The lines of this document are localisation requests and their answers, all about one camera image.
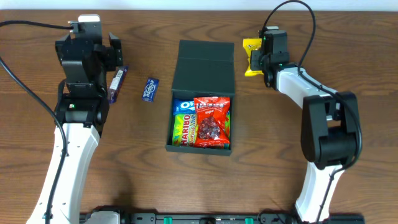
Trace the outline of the yellow snack bag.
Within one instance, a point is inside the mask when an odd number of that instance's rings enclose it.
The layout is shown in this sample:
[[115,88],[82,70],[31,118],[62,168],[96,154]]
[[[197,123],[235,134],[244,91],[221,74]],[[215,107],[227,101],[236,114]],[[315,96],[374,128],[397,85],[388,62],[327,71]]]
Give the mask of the yellow snack bag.
[[251,53],[254,50],[259,50],[261,47],[262,39],[261,38],[248,38],[243,39],[243,48],[248,56],[248,68],[246,69],[244,76],[245,77],[253,77],[257,75],[263,75],[261,70],[252,70],[251,69]]

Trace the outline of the blue Oreo cookie pack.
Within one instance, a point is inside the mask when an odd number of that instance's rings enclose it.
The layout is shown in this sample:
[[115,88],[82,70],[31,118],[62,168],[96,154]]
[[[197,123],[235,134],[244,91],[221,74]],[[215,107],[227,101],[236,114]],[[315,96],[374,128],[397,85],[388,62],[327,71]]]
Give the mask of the blue Oreo cookie pack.
[[174,99],[173,115],[178,114],[195,114],[195,104],[193,100]]

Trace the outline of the dark green gift box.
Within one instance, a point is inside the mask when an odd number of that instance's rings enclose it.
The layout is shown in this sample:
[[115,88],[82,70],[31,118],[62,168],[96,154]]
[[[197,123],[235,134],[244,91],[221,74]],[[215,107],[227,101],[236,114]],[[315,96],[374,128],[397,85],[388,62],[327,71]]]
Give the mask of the dark green gift box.
[[[197,97],[224,96],[230,98],[229,149],[173,146],[172,135],[175,115],[174,99],[194,100]],[[234,45],[229,42],[181,40],[171,89],[169,127],[165,149],[168,152],[186,152],[228,156],[232,153],[232,120],[235,97]]]

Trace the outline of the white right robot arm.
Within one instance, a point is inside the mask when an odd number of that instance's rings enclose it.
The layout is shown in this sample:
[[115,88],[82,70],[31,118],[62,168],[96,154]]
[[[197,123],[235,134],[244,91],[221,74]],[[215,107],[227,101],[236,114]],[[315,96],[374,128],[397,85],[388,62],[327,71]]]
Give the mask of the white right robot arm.
[[302,109],[301,148],[307,160],[302,191],[295,203],[297,223],[329,219],[329,207],[344,171],[361,149],[358,102],[352,92],[323,86],[289,61],[287,33],[278,27],[259,31],[249,68],[261,72],[267,87],[285,94]]

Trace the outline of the blue Eclipse mint tin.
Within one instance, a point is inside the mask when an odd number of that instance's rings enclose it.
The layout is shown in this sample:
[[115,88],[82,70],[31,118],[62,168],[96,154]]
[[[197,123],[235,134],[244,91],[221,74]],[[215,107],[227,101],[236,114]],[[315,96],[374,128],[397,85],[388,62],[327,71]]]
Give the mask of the blue Eclipse mint tin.
[[158,87],[159,87],[158,79],[148,78],[142,94],[142,100],[151,103],[154,102],[154,98],[157,93]]

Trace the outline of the dark blue chocolate bar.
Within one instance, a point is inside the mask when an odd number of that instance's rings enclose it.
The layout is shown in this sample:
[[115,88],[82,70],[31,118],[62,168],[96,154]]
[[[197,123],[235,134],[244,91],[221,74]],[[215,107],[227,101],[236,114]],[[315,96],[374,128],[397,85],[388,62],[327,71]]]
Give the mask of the dark blue chocolate bar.
[[114,104],[119,95],[119,91],[123,85],[124,79],[127,75],[129,69],[128,65],[119,67],[114,74],[111,84],[108,88],[108,102],[109,104]]

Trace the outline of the Haribo worms gummy bag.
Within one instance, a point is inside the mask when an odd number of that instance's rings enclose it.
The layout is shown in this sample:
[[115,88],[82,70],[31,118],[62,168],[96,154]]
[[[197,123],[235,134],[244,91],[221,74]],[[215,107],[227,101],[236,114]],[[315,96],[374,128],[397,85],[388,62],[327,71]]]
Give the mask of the Haribo worms gummy bag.
[[[230,137],[230,111],[227,112],[225,121],[225,133]],[[197,115],[194,114],[177,114],[175,115],[174,129],[172,135],[173,146],[195,146],[197,140]],[[210,148],[229,149],[229,144],[220,144],[217,146],[209,146]]]

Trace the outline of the red candy bag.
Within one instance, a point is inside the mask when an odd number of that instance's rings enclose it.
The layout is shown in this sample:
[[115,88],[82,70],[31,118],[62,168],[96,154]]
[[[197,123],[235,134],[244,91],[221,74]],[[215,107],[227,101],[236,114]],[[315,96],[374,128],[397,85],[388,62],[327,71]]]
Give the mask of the red candy bag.
[[195,147],[211,148],[230,144],[226,120],[230,98],[224,96],[197,97],[193,100],[197,115]]

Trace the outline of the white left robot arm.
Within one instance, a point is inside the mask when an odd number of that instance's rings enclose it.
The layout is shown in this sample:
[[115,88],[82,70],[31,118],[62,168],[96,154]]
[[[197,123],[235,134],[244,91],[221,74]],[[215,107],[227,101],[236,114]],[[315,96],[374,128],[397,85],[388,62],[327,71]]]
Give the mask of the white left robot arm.
[[79,223],[86,175],[109,111],[106,74],[123,63],[118,37],[110,34],[110,45],[103,45],[97,15],[71,26],[55,43],[65,79],[58,85],[52,158],[28,223]]

